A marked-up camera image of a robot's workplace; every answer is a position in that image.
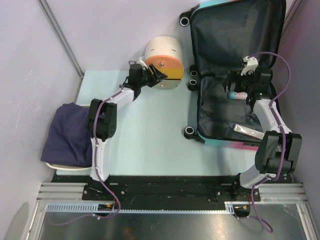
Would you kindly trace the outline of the white tube pink band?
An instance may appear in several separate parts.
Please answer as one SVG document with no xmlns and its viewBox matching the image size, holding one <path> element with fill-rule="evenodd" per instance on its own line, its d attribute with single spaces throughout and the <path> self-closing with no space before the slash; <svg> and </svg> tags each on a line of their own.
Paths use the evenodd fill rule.
<svg viewBox="0 0 320 240">
<path fill-rule="evenodd" d="M 228 92 L 227 97 L 230 100 L 246 100 L 248 97 L 248 94 L 246 92 Z"/>
</svg>

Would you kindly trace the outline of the cream round drawer cabinet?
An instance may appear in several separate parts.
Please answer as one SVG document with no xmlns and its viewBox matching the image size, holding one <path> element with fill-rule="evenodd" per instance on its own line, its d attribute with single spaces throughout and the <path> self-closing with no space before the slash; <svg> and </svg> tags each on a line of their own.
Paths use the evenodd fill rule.
<svg viewBox="0 0 320 240">
<path fill-rule="evenodd" d="M 176 88 L 184 76 L 183 51 L 181 43 L 171 36 L 157 36 L 151 39 L 144 51 L 145 63 L 154 65 L 167 78 L 156 86 L 160 89 Z"/>
</svg>

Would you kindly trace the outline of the pink and teal kids suitcase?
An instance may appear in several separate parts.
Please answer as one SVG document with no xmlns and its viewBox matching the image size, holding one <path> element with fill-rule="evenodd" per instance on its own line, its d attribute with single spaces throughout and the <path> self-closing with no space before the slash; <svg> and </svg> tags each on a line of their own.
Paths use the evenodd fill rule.
<svg viewBox="0 0 320 240">
<path fill-rule="evenodd" d="M 272 68 L 285 15 L 284 0 L 209 0 L 180 14 L 180 26 L 190 28 L 194 57 L 187 87 L 197 92 L 196 126 L 185 127 L 186 139 L 238 149 L 259 146 L 259 139 L 234 130 L 262 127 L 244 100 L 229 98 L 223 82 L 229 72 L 240 74 L 250 55 L 260 67 Z"/>
</svg>

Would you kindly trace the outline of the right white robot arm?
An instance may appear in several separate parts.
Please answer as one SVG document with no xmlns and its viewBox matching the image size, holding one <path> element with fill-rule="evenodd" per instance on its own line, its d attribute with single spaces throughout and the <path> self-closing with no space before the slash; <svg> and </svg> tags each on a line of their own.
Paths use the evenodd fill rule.
<svg viewBox="0 0 320 240">
<path fill-rule="evenodd" d="M 293 133 L 281 118 L 272 92 L 272 77 L 271 69 L 257 67 L 245 74 L 229 71 L 223 83 L 226 91 L 247 94 L 245 102 L 257 116 L 264 133 L 254 165 L 240 173 L 239 183 L 230 188 L 231 196 L 237 201 L 247 197 L 249 189 L 292 173 L 297 165 L 302 137 Z"/>
</svg>

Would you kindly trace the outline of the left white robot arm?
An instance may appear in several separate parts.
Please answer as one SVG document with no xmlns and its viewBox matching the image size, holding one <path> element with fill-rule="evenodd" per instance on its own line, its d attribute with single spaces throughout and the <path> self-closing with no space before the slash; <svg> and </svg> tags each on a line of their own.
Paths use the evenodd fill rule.
<svg viewBox="0 0 320 240">
<path fill-rule="evenodd" d="M 160 72 L 152 63 L 130 65 L 128 76 L 119 85 L 119 90 L 105 100 L 92 99 L 89 106 L 87 129 L 92 146 L 92 166 L 90 177 L 94 181 L 105 182 L 110 176 L 109 149 L 117 130 L 118 110 L 137 99 L 145 86 L 153 88 L 168 76 Z"/>
</svg>

